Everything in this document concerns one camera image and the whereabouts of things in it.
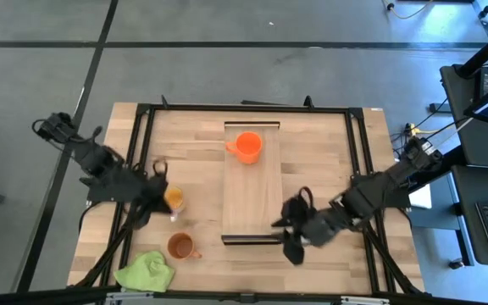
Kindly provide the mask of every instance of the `mug handle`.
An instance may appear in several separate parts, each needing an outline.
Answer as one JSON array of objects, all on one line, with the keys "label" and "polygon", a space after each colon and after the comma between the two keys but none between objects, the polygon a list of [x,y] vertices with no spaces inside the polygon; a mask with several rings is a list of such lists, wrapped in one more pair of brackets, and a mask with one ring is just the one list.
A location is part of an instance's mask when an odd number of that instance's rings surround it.
[{"label": "mug handle", "polygon": [[194,258],[202,258],[202,254],[197,251],[193,251],[190,256]]},{"label": "mug handle", "polygon": [[234,142],[225,143],[225,150],[229,153],[236,153],[236,143]]}]

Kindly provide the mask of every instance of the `yellow cable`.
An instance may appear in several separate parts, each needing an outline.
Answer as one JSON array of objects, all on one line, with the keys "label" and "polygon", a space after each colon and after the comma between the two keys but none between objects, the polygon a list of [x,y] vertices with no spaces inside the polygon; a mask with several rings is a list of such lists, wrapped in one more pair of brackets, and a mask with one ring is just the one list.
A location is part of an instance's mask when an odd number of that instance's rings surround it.
[{"label": "yellow cable", "polygon": [[[416,14],[419,14],[422,10],[424,10],[424,8],[426,8],[427,6],[429,6],[430,3],[432,3],[434,0],[429,0],[422,8],[420,8],[417,12],[409,15],[409,16],[406,16],[406,17],[403,17],[399,14],[397,14],[397,12],[395,11],[395,8],[391,8],[389,9],[389,11],[391,11],[398,19],[410,19],[412,18],[413,16],[415,16]],[[389,6],[389,2],[387,0],[383,0],[383,2],[385,3],[385,7],[388,7]]]},{"label": "yellow cable", "polygon": [[421,130],[419,128],[416,128],[415,130],[412,130],[412,131],[415,131],[416,134],[418,134],[418,133],[429,134],[429,133],[435,133],[438,130]]}]

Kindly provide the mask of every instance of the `orange mug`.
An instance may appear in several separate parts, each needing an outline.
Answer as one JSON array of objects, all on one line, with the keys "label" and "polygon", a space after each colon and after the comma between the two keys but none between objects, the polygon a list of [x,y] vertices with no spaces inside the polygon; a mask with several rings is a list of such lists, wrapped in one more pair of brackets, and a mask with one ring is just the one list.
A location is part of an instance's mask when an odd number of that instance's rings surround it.
[{"label": "orange mug", "polygon": [[261,137],[255,132],[242,132],[234,142],[225,143],[225,149],[236,155],[238,161],[244,164],[254,164],[259,160],[263,148]]},{"label": "orange mug", "polygon": [[202,257],[201,253],[195,251],[195,243],[191,236],[184,232],[172,235],[167,243],[167,249],[169,250],[170,256],[177,259]]}]

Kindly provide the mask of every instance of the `wooden board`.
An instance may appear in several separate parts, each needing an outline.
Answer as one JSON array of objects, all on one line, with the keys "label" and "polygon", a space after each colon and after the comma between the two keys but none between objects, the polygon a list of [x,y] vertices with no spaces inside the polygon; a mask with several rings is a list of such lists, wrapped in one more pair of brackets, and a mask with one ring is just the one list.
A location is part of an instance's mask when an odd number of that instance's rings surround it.
[{"label": "wooden board", "polygon": [[280,217],[283,203],[280,162],[280,123],[225,122],[225,142],[244,131],[257,133],[263,147],[255,164],[243,164],[225,152],[222,240],[224,243],[272,242],[270,224]]},{"label": "wooden board", "polygon": [[[108,123],[105,143],[123,155],[129,144],[135,108],[134,103],[116,103]],[[374,169],[386,169],[393,164],[393,155],[384,113],[378,108],[366,108],[364,118]],[[175,223],[165,216],[152,216],[146,227],[135,232],[130,258],[151,250],[165,254],[168,265],[176,270],[170,290],[370,293],[363,236],[358,233],[345,230],[321,249],[307,248],[305,263],[300,267],[287,262],[279,245],[224,246],[219,238],[224,122],[251,119],[280,122],[283,198],[307,185],[312,189],[318,208],[326,208],[329,199],[349,186],[352,166],[342,115],[157,111],[147,169],[156,157],[168,159],[169,183],[184,191],[186,209]],[[141,130],[139,139],[143,134],[144,130]],[[140,145],[136,149],[138,159]],[[103,253],[113,215],[114,205],[107,203],[94,208],[85,217],[69,284],[81,280]],[[388,208],[385,229],[393,258],[408,278],[422,289],[408,221],[396,209]],[[167,255],[166,242],[176,231],[193,236],[197,250],[203,255],[201,259],[176,261]],[[385,287],[379,256],[376,256],[376,266],[380,285]]]}]

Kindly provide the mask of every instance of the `black desk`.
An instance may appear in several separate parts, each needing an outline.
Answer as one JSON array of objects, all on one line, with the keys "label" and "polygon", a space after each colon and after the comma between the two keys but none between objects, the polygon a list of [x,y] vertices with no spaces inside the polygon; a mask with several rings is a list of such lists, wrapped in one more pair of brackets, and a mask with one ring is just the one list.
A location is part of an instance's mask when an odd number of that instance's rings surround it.
[{"label": "black desk", "polygon": [[[459,77],[451,66],[442,67],[440,72],[453,118],[455,120],[465,118],[463,112],[474,97],[475,79],[465,80]],[[459,207],[459,211],[455,213],[464,217],[476,260],[480,263],[488,264],[488,241],[475,207],[475,203],[478,200],[488,200],[488,169],[467,166],[488,167],[488,124],[474,119],[461,129],[458,135],[461,145],[444,154],[442,164],[437,170],[413,175],[411,180],[415,181],[416,184],[410,187],[409,191],[415,191],[451,171],[456,186],[456,197],[458,197],[459,201],[455,205],[455,207]],[[431,220],[430,223],[433,224],[432,226],[427,225],[428,227],[434,227],[434,224],[438,224],[438,219],[445,220],[449,216],[449,213],[446,213],[446,207],[443,207],[441,213],[437,212],[433,211],[433,213],[426,216],[427,219]],[[471,263],[469,245],[466,242],[467,239],[465,241],[464,238],[464,225],[459,224],[460,229],[457,230],[454,223],[446,223],[448,225],[439,224],[438,228],[443,229],[444,226],[449,226],[456,230],[463,261],[465,264]]]},{"label": "black desk", "polygon": [[[447,101],[452,109],[455,120],[466,118],[463,114],[474,97],[475,79],[465,80],[457,75],[452,66],[441,67],[441,81],[446,90]],[[454,165],[475,165],[488,167],[488,124],[473,119],[458,132],[461,145],[444,153],[441,167],[436,171],[417,173],[412,176],[416,184],[409,191],[416,191],[420,187],[442,177]]]},{"label": "black desk", "polygon": [[[440,74],[453,118],[455,120],[466,118],[463,112],[470,106],[474,97],[475,79],[460,78],[451,66],[442,67]],[[466,162],[472,165],[488,166],[488,124],[473,119],[458,132],[458,136]]]},{"label": "black desk", "polygon": [[479,200],[488,200],[488,169],[453,166],[452,173],[475,259],[488,264],[488,241],[475,207]]},{"label": "black desk", "polygon": [[457,237],[461,258],[453,260],[449,267],[456,269],[464,266],[474,266],[474,256],[470,249],[469,234],[463,220],[455,183],[451,174],[430,183],[431,208],[412,208],[408,213],[413,228],[431,228],[453,230]]}]

